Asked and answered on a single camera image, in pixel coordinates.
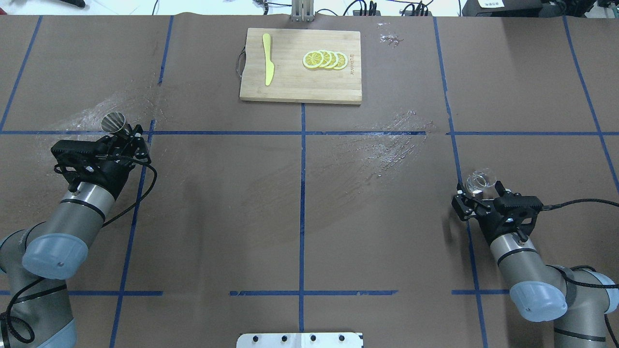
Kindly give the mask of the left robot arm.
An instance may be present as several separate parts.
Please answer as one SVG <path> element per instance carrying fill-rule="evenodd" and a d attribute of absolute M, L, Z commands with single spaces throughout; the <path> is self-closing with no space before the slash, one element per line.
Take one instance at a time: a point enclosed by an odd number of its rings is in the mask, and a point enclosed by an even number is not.
<path fill-rule="evenodd" d="M 152 160 L 140 125 L 102 123 L 96 141 L 60 140 L 54 171 L 68 189 L 47 220 L 1 241 L 1 272 L 11 293 L 1 314 L 3 348 L 73 348 L 77 341 L 68 284 L 87 259 L 130 172 Z"/>

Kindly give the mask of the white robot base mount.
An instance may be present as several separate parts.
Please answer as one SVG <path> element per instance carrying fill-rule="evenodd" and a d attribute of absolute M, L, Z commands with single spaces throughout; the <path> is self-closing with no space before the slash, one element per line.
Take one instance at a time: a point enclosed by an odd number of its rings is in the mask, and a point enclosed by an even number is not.
<path fill-rule="evenodd" d="M 362 333 L 248 333 L 236 342 L 237 348 L 363 348 Z"/>

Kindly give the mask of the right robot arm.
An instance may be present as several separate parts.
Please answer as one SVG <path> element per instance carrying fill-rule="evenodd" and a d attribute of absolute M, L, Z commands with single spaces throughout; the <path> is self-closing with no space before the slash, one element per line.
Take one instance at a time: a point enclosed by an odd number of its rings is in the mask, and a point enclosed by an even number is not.
<path fill-rule="evenodd" d="M 494 187 L 497 197 L 484 199 L 458 183 L 452 207 L 460 220 L 477 220 L 519 314 L 553 322 L 556 348 L 605 348 L 608 337 L 617 345 L 607 316 L 618 308 L 618 285 L 590 266 L 546 264 L 532 242 L 540 212 L 560 204 L 544 205 L 500 181 Z"/>

